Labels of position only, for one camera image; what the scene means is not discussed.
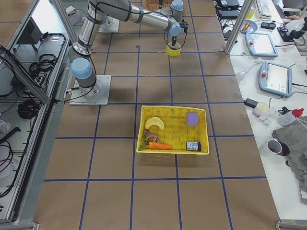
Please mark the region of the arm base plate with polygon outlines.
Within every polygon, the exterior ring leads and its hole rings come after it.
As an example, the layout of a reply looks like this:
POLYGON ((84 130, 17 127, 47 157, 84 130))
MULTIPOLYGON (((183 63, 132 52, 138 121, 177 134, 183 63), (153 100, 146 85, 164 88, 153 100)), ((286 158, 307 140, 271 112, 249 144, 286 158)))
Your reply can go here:
POLYGON ((111 86, 111 75, 97 75, 94 88, 82 88, 75 80, 69 104, 71 106, 107 106, 111 86))

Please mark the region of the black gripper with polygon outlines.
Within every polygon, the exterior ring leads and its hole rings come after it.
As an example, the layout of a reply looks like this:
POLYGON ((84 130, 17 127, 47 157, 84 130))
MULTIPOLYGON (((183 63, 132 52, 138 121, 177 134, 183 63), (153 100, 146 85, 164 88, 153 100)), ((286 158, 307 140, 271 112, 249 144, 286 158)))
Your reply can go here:
POLYGON ((176 44, 177 43, 177 37, 176 36, 171 37, 171 42, 172 42, 172 44, 176 44))

